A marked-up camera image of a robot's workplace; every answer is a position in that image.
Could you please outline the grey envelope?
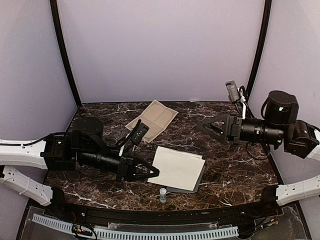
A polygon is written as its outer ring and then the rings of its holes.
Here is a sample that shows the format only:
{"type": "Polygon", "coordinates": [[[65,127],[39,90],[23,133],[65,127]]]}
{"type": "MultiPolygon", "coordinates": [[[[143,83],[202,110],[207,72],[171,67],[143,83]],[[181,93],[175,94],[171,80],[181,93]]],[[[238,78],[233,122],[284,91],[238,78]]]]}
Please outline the grey envelope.
{"type": "Polygon", "coordinates": [[[197,182],[196,182],[193,190],[185,190],[185,189],[181,189],[181,188],[175,188],[175,187],[169,187],[169,186],[167,186],[167,187],[166,187],[167,192],[170,192],[170,193],[185,193],[185,194],[193,194],[193,193],[196,193],[196,192],[198,191],[198,189],[199,189],[199,185],[200,185],[200,182],[201,182],[201,180],[202,180],[203,174],[204,174],[204,172],[205,172],[205,168],[206,168],[206,166],[204,165],[204,166],[202,167],[202,170],[201,170],[201,172],[200,172],[200,175],[199,175],[199,177],[198,177],[198,179],[197,179],[197,182]]]}

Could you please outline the beige letter paper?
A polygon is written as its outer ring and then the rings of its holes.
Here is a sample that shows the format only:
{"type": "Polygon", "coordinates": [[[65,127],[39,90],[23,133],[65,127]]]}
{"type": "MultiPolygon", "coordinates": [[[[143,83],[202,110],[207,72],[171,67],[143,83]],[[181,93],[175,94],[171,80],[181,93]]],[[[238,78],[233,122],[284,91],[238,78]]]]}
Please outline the beige letter paper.
{"type": "Polygon", "coordinates": [[[159,169],[159,175],[149,178],[149,183],[192,191],[205,160],[201,155],[158,146],[152,165],[159,169]]]}

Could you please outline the beige lined letter sheet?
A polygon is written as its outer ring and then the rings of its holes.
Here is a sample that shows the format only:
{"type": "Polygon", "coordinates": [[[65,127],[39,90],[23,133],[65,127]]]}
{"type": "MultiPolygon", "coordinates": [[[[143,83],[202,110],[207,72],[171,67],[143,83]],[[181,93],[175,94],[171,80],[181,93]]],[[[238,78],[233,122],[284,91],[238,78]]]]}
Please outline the beige lined letter sheet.
{"type": "Polygon", "coordinates": [[[149,127],[149,130],[142,139],[147,143],[151,143],[166,130],[178,113],[178,111],[166,107],[159,101],[153,100],[139,116],[130,121],[125,127],[128,130],[133,130],[138,120],[141,120],[142,124],[149,127]]]}

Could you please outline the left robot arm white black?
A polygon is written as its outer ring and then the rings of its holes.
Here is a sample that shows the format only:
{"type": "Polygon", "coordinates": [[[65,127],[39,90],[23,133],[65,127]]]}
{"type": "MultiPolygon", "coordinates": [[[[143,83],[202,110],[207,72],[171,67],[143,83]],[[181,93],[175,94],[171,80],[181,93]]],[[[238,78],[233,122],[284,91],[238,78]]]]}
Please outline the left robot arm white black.
{"type": "Polygon", "coordinates": [[[71,213],[65,195],[58,187],[44,185],[19,172],[16,167],[47,171],[74,171],[76,165],[115,174],[120,182],[155,178],[159,169],[130,153],[127,142],[137,146],[149,127],[139,119],[133,130],[114,146],[103,140],[104,124],[94,117],[75,120],[71,132],[55,132],[37,140],[0,141],[0,182],[20,195],[47,207],[60,218],[71,213]]]}

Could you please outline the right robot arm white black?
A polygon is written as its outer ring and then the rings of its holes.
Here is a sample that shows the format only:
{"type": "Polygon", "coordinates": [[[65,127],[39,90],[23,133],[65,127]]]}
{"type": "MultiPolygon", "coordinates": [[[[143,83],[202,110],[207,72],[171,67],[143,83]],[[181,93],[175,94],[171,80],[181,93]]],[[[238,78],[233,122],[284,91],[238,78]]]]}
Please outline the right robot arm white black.
{"type": "MultiPolygon", "coordinates": [[[[286,153],[302,159],[320,159],[320,129],[298,120],[297,98],[281,90],[273,90],[261,107],[261,119],[223,114],[200,121],[198,127],[221,144],[265,144],[277,149],[283,145],[286,153]]],[[[318,175],[291,184],[272,185],[262,191],[255,213],[266,217],[278,206],[318,196],[318,175]]]]}

